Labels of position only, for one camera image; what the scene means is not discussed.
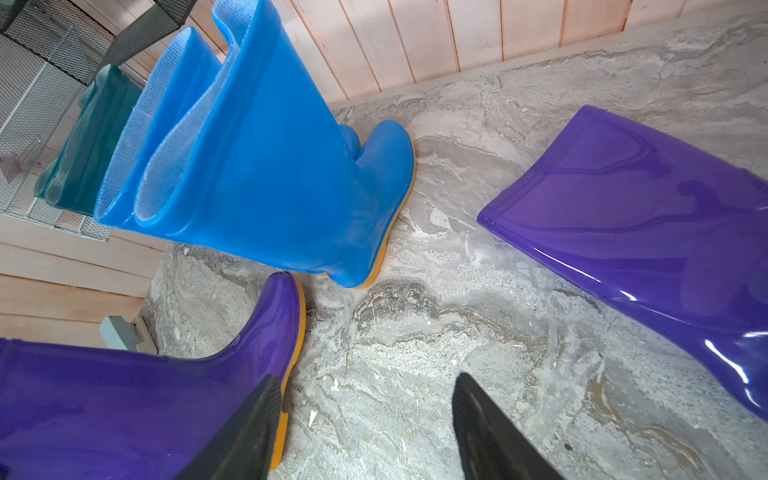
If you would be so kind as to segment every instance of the glossy purple boot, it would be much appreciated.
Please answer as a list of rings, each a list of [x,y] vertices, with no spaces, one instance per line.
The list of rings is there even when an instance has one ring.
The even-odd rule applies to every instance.
[[[301,283],[270,276],[235,340],[176,359],[0,339],[0,472],[8,478],[173,478],[267,375],[285,393],[304,339]],[[287,414],[272,466],[280,463]]]
[[[478,222],[706,366],[768,421],[768,183],[583,107]]]

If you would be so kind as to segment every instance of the boot sole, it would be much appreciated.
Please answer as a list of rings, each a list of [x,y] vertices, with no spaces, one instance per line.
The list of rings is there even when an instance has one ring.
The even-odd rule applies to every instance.
[[[368,278],[365,282],[362,283],[362,285],[353,287],[355,290],[364,290],[373,285],[373,282],[376,281],[376,277],[379,275],[379,270],[381,270],[382,264],[384,263],[384,256],[386,255],[386,244],[389,241],[389,232],[392,231],[392,227],[395,226],[395,220],[397,220],[397,217],[400,215],[400,211],[406,205],[408,197],[411,196],[413,184],[416,181],[416,149],[413,147],[413,142],[411,143],[411,148],[413,149],[413,175],[411,176],[411,184],[408,186],[406,196],[402,199],[400,206],[397,207],[395,214],[392,215],[392,219],[389,221],[389,226],[386,228],[386,233],[384,233],[384,239],[382,240],[381,246],[379,247],[379,252],[376,254],[376,262],[373,264],[373,270],[371,270],[371,273],[368,275]]]
[[[280,395],[285,398],[286,386],[288,385],[288,377],[296,365],[296,361],[299,359],[299,353],[304,346],[304,330],[306,329],[306,304],[304,303],[304,288],[301,286],[301,282],[295,273],[291,273],[293,281],[296,282],[296,287],[299,289],[299,303],[301,304],[301,315],[299,318],[299,338],[296,339],[296,346],[293,348],[293,355],[290,357],[288,368],[285,375],[283,375],[283,382],[280,384]],[[280,461],[283,459],[283,448],[286,444],[286,432],[288,430],[288,414],[280,409],[280,421],[277,424],[277,435],[275,437],[275,446],[272,451],[272,461],[270,462],[270,472],[274,471]]]

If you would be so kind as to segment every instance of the metal mesh shelf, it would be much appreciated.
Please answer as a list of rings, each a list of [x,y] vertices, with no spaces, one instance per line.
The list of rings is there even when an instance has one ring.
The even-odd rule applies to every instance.
[[[74,100],[99,68],[177,30],[195,1],[155,0],[115,37],[70,0],[0,0],[0,214],[109,238],[110,227],[36,198],[35,183],[64,148],[78,118]]]
[[[16,67],[0,69],[0,81],[10,86],[0,94],[0,214],[108,239],[110,227],[53,208],[34,194],[38,175],[64,147],[77,120],[83,85],[3,37],[0,61]]]

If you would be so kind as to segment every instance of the gray marble tile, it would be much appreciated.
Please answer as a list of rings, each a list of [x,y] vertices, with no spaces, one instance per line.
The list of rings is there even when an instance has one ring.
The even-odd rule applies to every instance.
[[[306,342],[271,478],[462,478],[461,371],[568,480],[768,478],[768,424],[702,366],[475,222],[583,104],[768,178],[767,61],[758,14],[337,112],[362,139],[404,124],[418,173],[371,288],[301,276]],[[223,348],[272,272],[169,247],[144,309],[160,351]]]

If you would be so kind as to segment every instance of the wall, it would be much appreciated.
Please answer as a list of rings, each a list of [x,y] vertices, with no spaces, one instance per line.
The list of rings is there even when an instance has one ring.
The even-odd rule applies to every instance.
[[[0,215],[0,336],[105,346],[101,319],[139,313],[166,244],[121,230],[100,242]]]
[[[74,0],[112,31],[151,0]],[[609,35],[734,0],[272,0],[326,101],[345,101]],[[200,0],[195,26],[227,43]],[[170,38],[134,59],[144,75]]]

